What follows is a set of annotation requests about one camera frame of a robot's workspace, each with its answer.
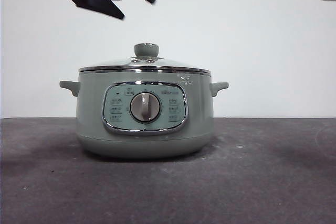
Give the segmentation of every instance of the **electric hot pot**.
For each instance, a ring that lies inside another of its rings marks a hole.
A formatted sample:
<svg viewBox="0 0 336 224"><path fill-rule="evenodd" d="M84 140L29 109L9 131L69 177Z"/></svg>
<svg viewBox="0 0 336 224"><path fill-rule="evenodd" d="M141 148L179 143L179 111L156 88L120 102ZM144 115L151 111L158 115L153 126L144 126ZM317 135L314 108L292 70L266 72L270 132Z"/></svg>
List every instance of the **electric hot pot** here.
<svg viewBox="0 0 336 224"><path fill-rule="evenodd" d="M135 57L79 69L61 81L77 99L76 134L90 152L159 158L201 149L212 138L213 101L227 82L208 70L158 57L159 47L134 46Z"/></svg>

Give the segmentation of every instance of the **control panel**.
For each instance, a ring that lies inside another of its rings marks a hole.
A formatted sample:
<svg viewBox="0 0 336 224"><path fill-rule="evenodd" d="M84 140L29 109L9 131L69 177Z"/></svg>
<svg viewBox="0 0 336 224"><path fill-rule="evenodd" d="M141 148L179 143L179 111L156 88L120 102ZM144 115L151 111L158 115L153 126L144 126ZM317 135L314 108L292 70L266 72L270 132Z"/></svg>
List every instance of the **control panel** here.
<svg viewBox="0 0 336 224"><path fill-rule="evenodd" d="M177 84L123 82L105 93L103 122L116 133L165 134L182 127L187 116L185 92Z"/></svg>

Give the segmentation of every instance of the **white wall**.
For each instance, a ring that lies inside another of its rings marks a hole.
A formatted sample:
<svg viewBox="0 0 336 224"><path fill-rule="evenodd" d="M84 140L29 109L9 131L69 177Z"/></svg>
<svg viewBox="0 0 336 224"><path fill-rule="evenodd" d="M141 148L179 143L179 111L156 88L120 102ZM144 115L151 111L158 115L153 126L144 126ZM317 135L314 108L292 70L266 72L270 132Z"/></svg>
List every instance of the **white wall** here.
<svg viewBox="0 0 336 224"><path fill-rule="evenodd" d="M76 98L59 80L131 57L144 41L230 82L214 99L215 116L336 116L336 2L122 0L123 22L71 0L1 4L3 118L75 116Z"/></svg>

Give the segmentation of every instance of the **control knob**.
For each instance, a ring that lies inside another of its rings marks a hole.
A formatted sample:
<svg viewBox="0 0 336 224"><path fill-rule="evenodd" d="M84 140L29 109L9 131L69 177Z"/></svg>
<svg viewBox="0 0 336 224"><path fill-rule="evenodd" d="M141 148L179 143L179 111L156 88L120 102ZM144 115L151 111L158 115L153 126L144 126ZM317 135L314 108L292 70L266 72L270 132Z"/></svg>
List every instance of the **control knob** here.
<svg viewBox="0 0 336 224"><path fill-rule="evenodd" d="M131 113L140 122L153 121L160 112L160 103L151 93L137 94L131 101Z"/></svg>

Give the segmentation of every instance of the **dark gray table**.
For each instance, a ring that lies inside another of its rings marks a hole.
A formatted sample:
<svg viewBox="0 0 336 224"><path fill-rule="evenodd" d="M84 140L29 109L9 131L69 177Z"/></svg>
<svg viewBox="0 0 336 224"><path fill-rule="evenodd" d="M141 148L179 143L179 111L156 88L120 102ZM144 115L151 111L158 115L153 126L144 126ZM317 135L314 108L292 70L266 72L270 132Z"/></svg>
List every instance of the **dark gray table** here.
<svg viewBox="0 0 336 224"><path fill-rule="evenodd" d="M75 119L1 130L3 224L336 223L336 119L216 119L200 152L139 162L84 152Z"/></svg>

